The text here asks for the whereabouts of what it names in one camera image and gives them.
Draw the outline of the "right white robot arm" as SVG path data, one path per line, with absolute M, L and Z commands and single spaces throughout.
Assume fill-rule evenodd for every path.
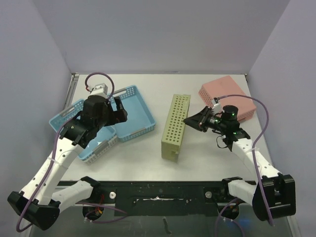
M 259 152 L 249 134 L 237 120 L 238 108 L 224 106 L 215 113 L 205 107 L 199 113 L 184 119 L 185 125 L 206 132 L 211 129 L 222 137 L 225 148 L 234 153 L 244 166 L 255 176 L 251 185 L 240 177 L 223 179 L 225 186 L 220 197 L 226 202 L 239 198 L 251 205 L 261 221 L 292 216 L 296 213 L 295 181 L 291 175 L 284 175 L 274 168 Z

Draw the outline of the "large blue perforated basket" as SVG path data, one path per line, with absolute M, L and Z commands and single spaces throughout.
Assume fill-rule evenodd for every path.
M 127 111 L 127 121 L 114 125 L 120 142 L 127 142 L 154 130 L 156 121 L 137 86 L 119 89 L 113 96 L 121 99 Z

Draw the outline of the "pink perforated basket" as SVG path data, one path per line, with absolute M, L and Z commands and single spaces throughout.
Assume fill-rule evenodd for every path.
M 238 86 L 231 76 L 204 83 L 198 92 L 199 96 L 207 106 L 213 106 L 212 100 L 224 95 L 238 94 L 245 95 L 244 91 Z M 244 122 L 253 117 L 256 106 L 251 99 L 244 97 L 227 97 L 220 100 L 222 106 L 234 105 L 238 108 L 237 119 Z

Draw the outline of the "yellow-green perforated basket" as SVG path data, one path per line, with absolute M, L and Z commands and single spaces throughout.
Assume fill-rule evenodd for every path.
M 174 94 L 161 138 L 161 157 L 177 162 L 188 116 L 190 95 Z

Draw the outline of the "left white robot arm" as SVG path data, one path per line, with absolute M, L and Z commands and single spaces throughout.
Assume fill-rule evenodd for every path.
M 55 188 L 70 164 L 103 127 L 127 121 L 121 99 L 115 97 L 114 102 L 116 110 L 109 99 L 90 95 L 84 100 L 83 109 L 59 128 L 52 154 L 21 191 L 13 191 L 8 196 L 8 203 L 20 219 L 45 231 L 68 207 L 82 200 L 90 203 L 99 200 L 101 184 L 87 176 L 59 192 Z

